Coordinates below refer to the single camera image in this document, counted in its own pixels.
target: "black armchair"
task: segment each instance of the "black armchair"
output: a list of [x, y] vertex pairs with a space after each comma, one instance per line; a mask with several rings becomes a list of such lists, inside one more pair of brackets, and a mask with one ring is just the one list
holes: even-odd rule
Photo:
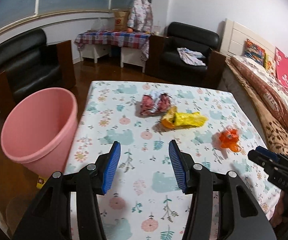
[[49, 87], [76, 84], [71, 41], [47, 45], [42, 29], [0, 44], [0, 111], [7, 116], [27, 96]]
[[[151, 36], [145, 73], [175, 84], [215, 89], [225, 61], [225, 56], [215, 51], [219, 42], [219, 35], [215, 32], [172, 22], [167, 29], [167, 37]], [[177, 48], [202, 53], [206, 66], [186, 64], [180, 59]]]

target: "pink floral pillow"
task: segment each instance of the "pink floral pillow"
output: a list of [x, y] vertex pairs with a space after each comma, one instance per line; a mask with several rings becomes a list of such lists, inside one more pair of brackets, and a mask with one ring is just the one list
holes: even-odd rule
[[276, 48], [275, 61], [277, 79], [284, 87], [288, 88], [288, 57]]

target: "yellow pillow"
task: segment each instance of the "yellow pillow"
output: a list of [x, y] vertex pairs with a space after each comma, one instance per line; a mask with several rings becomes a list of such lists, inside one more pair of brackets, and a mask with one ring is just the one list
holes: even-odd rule
[[276, 61], [267, 53], [265, 53], [264, 68], [270, 75], [276, 77]]

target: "silver bolt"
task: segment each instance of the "silver bolt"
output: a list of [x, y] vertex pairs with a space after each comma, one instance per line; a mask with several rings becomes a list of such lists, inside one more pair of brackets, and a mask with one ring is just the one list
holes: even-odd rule
[[202, 166], [201, 164], [199, 164], [199, 163], [195, 163], [195, 164], [193, 165], [193, 168], [194, 168], [195, 170], [200, 171], [200, 170], [203, 168], [203, 166]]
[[52, 174], [52, 177], [53, 177], [54, 179], [57, 179], [57, 178], [61, 177], [61, 173], [60, 173], [59, 171], [56, 171], [56, 172], [54, 172], [54, 173]]
[[230, 171], [230, 172], [228, 173], [228, 176], [230, 176], [230, 177], [232, 177], [232, 178], [236, 178], [237, 173], [234, 172], [234, 171]]
[[89, 164], [87, 167], [86, 167], [89, 171], [94, 171], [96, 169], [96, 165], [95, 164]]

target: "brown blanket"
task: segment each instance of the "brown blanket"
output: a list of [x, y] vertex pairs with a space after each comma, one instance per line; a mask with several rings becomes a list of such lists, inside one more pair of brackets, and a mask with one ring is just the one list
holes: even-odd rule
[[263, 127], [267, 141], [267, 148], [272, 152], [283, 153], [288, 156], [288, 132], [267, 109], [258, 93], [233, 65], [231, 59], [227, 58], [225, 63], [234, 73], [237, 80], [252, 100], [257, 116], [259, 117]]

